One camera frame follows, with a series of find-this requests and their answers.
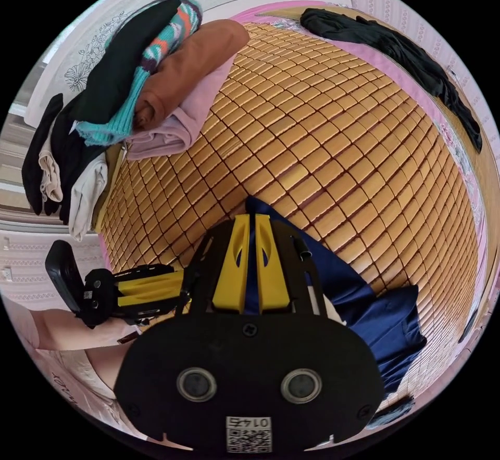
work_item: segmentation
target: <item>knit fabric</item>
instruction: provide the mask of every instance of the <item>knit fabric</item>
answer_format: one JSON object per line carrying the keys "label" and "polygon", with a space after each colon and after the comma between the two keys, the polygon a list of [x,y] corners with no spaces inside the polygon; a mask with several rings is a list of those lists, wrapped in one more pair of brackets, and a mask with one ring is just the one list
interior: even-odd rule
{"label": "knit fabric", "polygon": [[87,146],[111,146],[132,133],[134,106],[146,79],[153,74],[160,61],[174,52],[200,26],[202,10],[194,0],[181,0],[177,14],[151,42],[136,68],[130,94],[115,116],[106,124],[77,122],[76,130]]}

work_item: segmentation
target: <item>white garment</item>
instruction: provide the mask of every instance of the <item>white garment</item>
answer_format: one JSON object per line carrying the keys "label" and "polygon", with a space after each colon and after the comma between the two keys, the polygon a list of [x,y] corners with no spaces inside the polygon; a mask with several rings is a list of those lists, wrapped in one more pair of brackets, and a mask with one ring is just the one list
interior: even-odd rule
{"label": "white garment", "polygon": [[115,394],[99,378],[85,351],[45,351],[30,311],[3,298],[5,310],[26,352],[64,398],[103,423],[146,440],[125,417]]}
{"label": "white garment", "polygon": [[47,201],[49,198],[52,201],[62,201],[63,190],[61,188],[61,176],[59,173],[59,165],[52,156],[51,147],[51,134],[54,123],[48,131],[47,139],[42,145],[38,156],[38,164],[42,169],[42,183],[40,184],[40,191],[42,193],[42,200]]}
{"label": "white garment", "polygon": [[94,207],[107,182],[108,165],[103,152],[87,165],[71,189],[68,226],[76,241],[82,241],[90,230]]}

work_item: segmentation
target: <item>person's arm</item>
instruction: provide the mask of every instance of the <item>person's arm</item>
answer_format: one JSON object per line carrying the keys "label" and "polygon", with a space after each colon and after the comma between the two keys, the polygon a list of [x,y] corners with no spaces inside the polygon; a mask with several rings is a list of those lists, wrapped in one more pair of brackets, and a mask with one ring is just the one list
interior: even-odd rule
{"label": "person's arm", "polygon": [[31,315],[40,338],[38,349],[49,351],[113,346],[119,338],[133,331],[125,321],[117,318],[110,318],[92,330],[73,313],[60,309],[31,311]]}

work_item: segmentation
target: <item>navy blue fabric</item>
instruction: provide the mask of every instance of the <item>navy blue fabric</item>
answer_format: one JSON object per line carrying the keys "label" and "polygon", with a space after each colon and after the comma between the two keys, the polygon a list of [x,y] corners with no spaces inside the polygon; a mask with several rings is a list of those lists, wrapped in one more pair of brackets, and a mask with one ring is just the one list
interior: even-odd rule
{"label": "navy blue fabric", "polygon": [[375,413],[366,428],[375,429],[377,427],[390,424],[394,420],[407,415],[413,408],[414,404],[415,400],[413,399],[413,396],[405,396],[384,410]]}
{"label": "navy blue fabric", "polygon": [[301,234],[312,253],[323,293],[347,326],[370,347],[379,365],[386,393],[395,392],[411,363],[427,343],[418,322],[418,287],[396,288],[377,297],[351,266],[293,226],[269,205],[250,196],[245,206],[252,223],[245,313],[259,313],[254,216],[265,214],[272,220],[285,222]]}

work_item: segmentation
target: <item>bamboo mat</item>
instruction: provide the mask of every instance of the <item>bamboo mat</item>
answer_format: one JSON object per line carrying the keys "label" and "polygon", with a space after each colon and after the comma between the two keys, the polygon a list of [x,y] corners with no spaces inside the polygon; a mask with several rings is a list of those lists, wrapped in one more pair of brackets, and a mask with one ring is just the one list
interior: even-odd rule
{"label": "bamboo mat", "polygon": [[115,272],[185,266],[206,229],[248,194],[321,241],[377,293],[418,284],[428,346],[398,393],[448,365],[477,270],[471,206],[423,110],[391,79],[330,43],[248,24],[201,137],[181,155],[126,161],[103,221]]}
{"label": "bamboo mat", "polygon": [[[309,6],[295,6],[287,7],[283,9],[274,9],[270,11],[260,12],[260,16],[276,17],[276,18],[286,18],[293,21],[300,21],[302,13],[307,8],[313,9],[324,9],[330,12],[335,12],[337,14],[344,14],[349,18],[355,19],[357,16],[361,16],[368,20],[374,20],[378,24],[390,28],[391,30],[398,32],[398,29],[390,26],[389,24],[381,21],[371,15],[361,12],[356,9],[332,6],[332,5],[309,5]],[[448,74],[448,78],[452,83],[454,79]],[[461,143],[467,154],[467,158],[471,163],[474,174],[478,180],[479,188],[482,194],[482,200],[484,203],[485,215],[486,215],[486,233],[488,236],[487,244],[487,258],[486,258],[486,278],[488,281],[484,286],[483,301],[479,307],[479,315],[477,321],[479,322],[481,316],[484,314],[484,310],[487,306],[488,294],[493,288],[493,281],[495,279],[496,271],[498,270],[500,262],[500,254],[498,253],[498,244],[500,244],[500,219],[498,218],[498,209],[500,208],[500,180],[498,176],[498,170],[495,162],[495,156],[491,151],[488,136],[481,126],[481,121],[477,117],[473,106],[469,103],[468,99],[465,97],[463,91],[461,90],[459,84],[457,86],[458,94],[460,99],[464,104],[471,110],[472,116],[477,121],[481,128],[481,134],[483,138],[483,149],[481,153],[477,153],[476,149],[473,147],[461,121],[458,117],[453,114],[439,98],[434,98],[437,107],[443,112],[444,116],[448,119],[449,123],[453,126],[455,133],[460,138]]]}

